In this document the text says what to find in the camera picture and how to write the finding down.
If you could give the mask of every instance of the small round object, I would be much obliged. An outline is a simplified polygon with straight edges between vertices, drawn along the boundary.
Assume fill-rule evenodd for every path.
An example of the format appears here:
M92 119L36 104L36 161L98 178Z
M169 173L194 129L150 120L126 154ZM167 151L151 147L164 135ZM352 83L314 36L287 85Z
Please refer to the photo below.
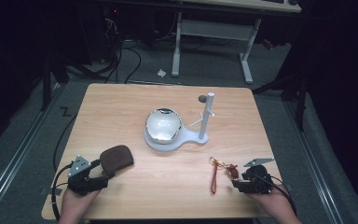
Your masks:
M207 99L207 96L206 96L206 95L201 95L201 96L199 96L199 101L200 101L201 103L206 103L206 99Z
M147 134L159 144L173 142L181 129L182 121L179 115L167 108L153 111L146 119Z

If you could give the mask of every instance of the brown pad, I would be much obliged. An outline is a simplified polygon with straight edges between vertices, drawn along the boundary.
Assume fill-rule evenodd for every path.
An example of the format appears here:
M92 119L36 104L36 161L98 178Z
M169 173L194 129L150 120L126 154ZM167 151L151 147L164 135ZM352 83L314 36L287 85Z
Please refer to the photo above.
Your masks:
M118 170L133 165L133 156L126 146L111 147L100 156L103 172L110 178L116 175Z

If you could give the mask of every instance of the wooden table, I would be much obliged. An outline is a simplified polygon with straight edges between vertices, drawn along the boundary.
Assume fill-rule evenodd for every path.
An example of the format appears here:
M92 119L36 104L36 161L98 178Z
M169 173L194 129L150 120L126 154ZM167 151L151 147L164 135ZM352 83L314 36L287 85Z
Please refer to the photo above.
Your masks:
M186 127L200 118L204 104L200 95L213 92L212 111L206 133L209 141L159 152L144 140L145 119L157 108L170 108ZM198 131L200 125L190 129ZM252 92L245 88L91 84L63 152L59 170L81 155L99 159L110 147L130 148L134 165L121 170L93 202L85 218L232 218L265 217L264 211L232 187L226 170L217 171L217 192L211 193L214 157L243 165L254 158L273 157ZM281 178L276 162L265 164ZM90 176L101 175L98 166ZM64 172L58 183L67 181ZM60 207L62 198L58 197ZM48 196L42 211L54 219Z

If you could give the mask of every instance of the hand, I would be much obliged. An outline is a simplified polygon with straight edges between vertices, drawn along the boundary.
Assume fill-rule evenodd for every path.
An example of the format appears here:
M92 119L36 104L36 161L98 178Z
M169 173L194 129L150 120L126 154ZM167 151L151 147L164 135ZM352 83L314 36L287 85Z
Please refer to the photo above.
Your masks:
M283 186L278 186L287 193ZM273 188L269 194L245 194L257 201L264 211L273 217L278 223L297 224L301 221L296 217L289 201L277 189Z
M86 215L92 201L94 201L100 192L100 190L96 190L82 197L67 189L62 197L59 223L77 224Z

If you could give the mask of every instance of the dark background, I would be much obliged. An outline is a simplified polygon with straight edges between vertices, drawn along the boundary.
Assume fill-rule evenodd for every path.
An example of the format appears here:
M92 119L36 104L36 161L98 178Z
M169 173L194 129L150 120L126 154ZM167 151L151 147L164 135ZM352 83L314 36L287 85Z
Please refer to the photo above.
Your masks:
M265 19L257 41L294 44L277 79L306 76L327 137L358 194L358 1L300 5L303 15L315 20L303 20L299 30L296 21ZM119 13L123 36L149 43L157 37L156 29L162 34L169 30L174 17L172 12L142 9ZM95 7L88 12L73 5L40 8L35 2L0 0L0 134L41 78L48 46L77 63L100 60L106 55L103 29L103 13Z

